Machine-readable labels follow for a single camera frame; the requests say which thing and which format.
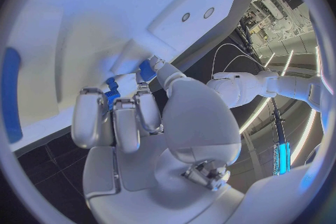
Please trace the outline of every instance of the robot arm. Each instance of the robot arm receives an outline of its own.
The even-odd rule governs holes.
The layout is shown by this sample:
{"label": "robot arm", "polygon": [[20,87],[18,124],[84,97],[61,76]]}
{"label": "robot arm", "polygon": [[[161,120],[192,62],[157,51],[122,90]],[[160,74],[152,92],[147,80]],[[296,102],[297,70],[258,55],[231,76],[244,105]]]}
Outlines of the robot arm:
{"label": "robot arm", "polygon": [[275,72],[216,73],[207,85],[214,89],[229,108],[249,103],[256,95],[275,97],[276,94],[305,101],[320,110],[320,77],[301,78],[279,76]]}

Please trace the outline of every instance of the led light strip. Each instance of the led light strip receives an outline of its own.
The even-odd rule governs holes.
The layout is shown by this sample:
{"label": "led light strip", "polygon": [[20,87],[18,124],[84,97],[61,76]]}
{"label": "led light strip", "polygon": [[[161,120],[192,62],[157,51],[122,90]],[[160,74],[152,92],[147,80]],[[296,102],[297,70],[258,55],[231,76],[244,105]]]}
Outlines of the led light strip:
{"label": "led light strip", "polygon": [[[317,72],[317,76],[320,76],[320,53],[319,53],[318,47],[316,47],[316,72]],[[309,116],[306,128],[304,130],[304,133],[302,134],[300,141],[298,142],[295,150],[293,151],[293,154],[291,155],[291,165],[294,163],[295,159],[300,154],[300,151],[302,150],[307,140],[312,124],[314,123],[315,115],[316,115],[316,111],[314,109],[311,109],[310,116]]]}
{"label": "led light strip", "polygon": [[272,60],[272,58],[274,57],[274,55],[275,55],[275,53],[273,52],[272,56],[269,58],[269,60],[267,61],[267,63],[265,64],[264,67],[266,67],[269,64],[269,62]]}
{"label": "led light strip", "polygon": [[[287,63],[286,63],[286,65],[285,65],[285,67],[284,67],[284,70],[283,70],[281,76],[284,76],[284,74],[286,74],[286,70],[287,70],[287,68],[288,68],[288,66],[289,66],[289,64],[290,64],[290,61],[291,61],[291,59],[292,59],[292,56],[293,56],[293,50],[291,51],[290,56],[288,57]],[[247,122],[245,122],[245,124],[244,124],[244,125],[240,128],[240,130],[239,130],[239,133],[240,133],[240,134],[242,134],[243,131],[245,131],[245,130],[248,128],[248,126],[250,126],[250,124],[251,124],[251,123],[252,123],[252,122],[259,116],[259,114],[260,114],[260,113],[263,111],[263,109],[266,107],[266,105],[267,105],[267,103],[268,103],[269,100],[270,100],[270,97],[268,97],[268,98],[263,102],[263,104],[261,105],[261,107],[260,107],[254,114],[253,114],[253,116],[252,116]]]}

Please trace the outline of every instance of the blue handle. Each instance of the blue handle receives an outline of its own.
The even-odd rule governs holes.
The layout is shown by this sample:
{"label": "blue handle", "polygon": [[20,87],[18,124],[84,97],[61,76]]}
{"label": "blue handle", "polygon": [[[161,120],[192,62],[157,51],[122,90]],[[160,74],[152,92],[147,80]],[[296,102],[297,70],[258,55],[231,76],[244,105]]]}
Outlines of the blue handle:
{"label": "blue handle", "polygon": [[3,121],[10,143],[19,141],[23,136],[17,107],[17,79],[20,61],[16,50],[6,49],[2,67],[1,98]]}

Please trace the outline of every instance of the white surface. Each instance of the white surface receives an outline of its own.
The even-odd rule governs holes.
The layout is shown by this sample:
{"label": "white surface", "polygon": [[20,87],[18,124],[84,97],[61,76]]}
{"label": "white surface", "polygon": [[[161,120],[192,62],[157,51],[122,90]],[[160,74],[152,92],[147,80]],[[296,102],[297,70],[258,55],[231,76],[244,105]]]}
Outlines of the white surface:
{"label": "white surface", "polygon": [[[5,39],[7,46],[12,45],[10,40],[22,36],[22,29],[13,31],[10,25],[17,25],[20,17],[29,12],[31,6],[60,10],[52,25],[52,21],[41,16],[41,12],[38,12],[41,16],[38,17],[38,23],[31,20],[29,25],[31,37],[38,39],[47,36],[52,40],[43,39],[37,51],[33,50],[34,44],[26,44],[22,39],[16,44],[26,49],[21,53],[19,50],[19,53],[23,59],[29,55],[24,64],[31,66],[26,70],[25,65],[22,65],[20,76],[23,73],[25,75],[24,80],[20,80],[19,87],[27,89],[33,81],[33,89],[49,92],[48,97],[42,98],[42,95],[35,93],[30,98],[24,98],[25,105],[20,106],[19,110],[22,122],[31,124],[30,128],[34,128],[34,120],[30,120],[32,116],[33,119],[46,119],[57,115],[59,111],[59,116],[52,121],[61,129],[64,126],[62,111],[73,106],[82,87],[107,90],[107,78],[135,72],[138,64],[153,54],[168,62],[172,61],[223,20],[232,2],[233,0],[8,0],[1,18],[10,32]],[[204,13],[212,6],[215,8],[214,13],[203,19]],[[169,10],[170,7],[174,7],[174,12]],[[183,30],[181,18],[187,12],[190,12],[190,18],[184,22],[188,27]],[[195,15],[201,13],[200,19],[195,20]],[[160,17],[165,18],[160,25],[167,27],[167,31],[164,31],[165,36],[160,35],[158,38],[147,29]],[[44,49],[40,47],[42,45],[43,48],[49,48],[48,56],[43,53]],[[48,63],[48,68],[41,63]],[[136,89],[128,76],[117,76],[116,80],[123,96],[130,95]],[[22,94],[20,91],[19,100],[23,99]],[[51,134],[48,131],[51,129],[46,126],[44,128],[44,136]],[[35,133],[27,129],[24,131],[24,140],[26,136],[35,136]]]}

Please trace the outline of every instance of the circular hole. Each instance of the circular hole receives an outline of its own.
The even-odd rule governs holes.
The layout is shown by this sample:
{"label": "circular hole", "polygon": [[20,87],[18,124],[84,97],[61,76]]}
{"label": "circular hole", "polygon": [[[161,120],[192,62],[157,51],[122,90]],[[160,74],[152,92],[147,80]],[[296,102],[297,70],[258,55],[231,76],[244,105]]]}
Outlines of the circular hole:
{"label": "circular hole", "polygon": [[214,8],[213,8],[213,7],[212,7],[212,8],[209,8],[209,9],[207,10],[207,12],[204,14],[204,18],[208,18],[208,17],[210,17],[210,16],[212,15],[213,11],[214,11]]}
{"label": "circular hole", "polygon": [[185,22],[190,17],[190,13],[186,13],[182,17],[182,22]]}

